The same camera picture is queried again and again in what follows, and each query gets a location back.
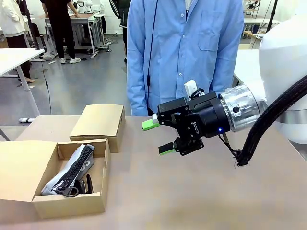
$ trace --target box lid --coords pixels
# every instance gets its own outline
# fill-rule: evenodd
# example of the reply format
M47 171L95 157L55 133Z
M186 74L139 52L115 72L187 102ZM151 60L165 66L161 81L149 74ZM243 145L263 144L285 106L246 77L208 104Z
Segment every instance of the box lid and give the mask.
M56 142L0 142L0 199L31 202Z
M87 105L70 136L116 136L123 108L118 104Z

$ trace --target black zipper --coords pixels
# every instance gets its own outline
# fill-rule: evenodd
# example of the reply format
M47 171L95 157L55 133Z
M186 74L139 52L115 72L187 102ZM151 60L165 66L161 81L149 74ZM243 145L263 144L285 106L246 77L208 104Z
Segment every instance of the black zipper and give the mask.
M62 194L65 188L68 188L73 180L76 178L77 174L79 173L82 165L86 161L86 159L90 156L93 152L92 148L89 146L85 146L80 154L78 160L71 166L71 168L65 173L64 176L59 179L56 184L60 184L62 181L63 183L56 189L56 193Z

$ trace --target blue shirt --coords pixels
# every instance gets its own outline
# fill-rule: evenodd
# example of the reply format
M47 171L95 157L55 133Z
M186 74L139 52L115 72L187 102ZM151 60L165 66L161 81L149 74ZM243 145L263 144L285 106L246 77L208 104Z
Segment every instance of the blue shirt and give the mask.
M193 79L205 92L231 86L243 31L242 0L132 0L128 14L127 95L132 115L155 113L160 103L187 96ZM150 89L147 73L151 38Z

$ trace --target sneaker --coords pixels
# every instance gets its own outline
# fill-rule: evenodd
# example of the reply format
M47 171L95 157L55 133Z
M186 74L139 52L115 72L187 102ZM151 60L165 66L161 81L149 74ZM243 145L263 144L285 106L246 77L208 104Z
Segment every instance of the sneaker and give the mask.
M61 64L65 64L66 63L66 59L65 58L60 58Z
M78 58L78 57L76 57L75 59L72 59L72 58L71 58L71 60L70 60L69 63L71 63L71 64L76 64L76 63L78 63L78 62L80 62L80 61L81 61L81 59Z

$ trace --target open cardboard box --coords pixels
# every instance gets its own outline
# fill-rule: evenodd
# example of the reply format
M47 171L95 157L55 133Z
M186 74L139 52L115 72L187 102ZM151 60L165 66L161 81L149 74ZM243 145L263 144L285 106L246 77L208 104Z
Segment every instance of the open cardboard box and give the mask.
M107 138L111 152L119 152L125 126L125 109L118 104L91 104L83 110L70 139L93 140Z
M43 187L65 166L81 144L91 144L94 165L90 174L94 192L67 198L63 195L40 195ZM0 199L32 202L41 218L65 217L104 212L110 154L107 139L50 142L0 142Z

